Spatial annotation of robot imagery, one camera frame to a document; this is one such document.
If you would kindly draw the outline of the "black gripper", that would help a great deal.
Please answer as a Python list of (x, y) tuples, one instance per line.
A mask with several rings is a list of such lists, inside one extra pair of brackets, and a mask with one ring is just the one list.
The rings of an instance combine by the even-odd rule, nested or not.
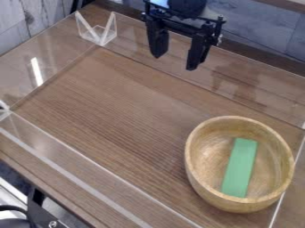
[(166, 27), (201, 28), (192, 36), (186, 70), (196, 70), (205, 62), (210, 48), (217, 44), (214, 26), (221, 27), (226, 23), (226, 18), (209, 8), (208, 2), (209, 0), (143, 0), (143, 22), (147, 26), (150, 52), (155, 58), (169, 50)]

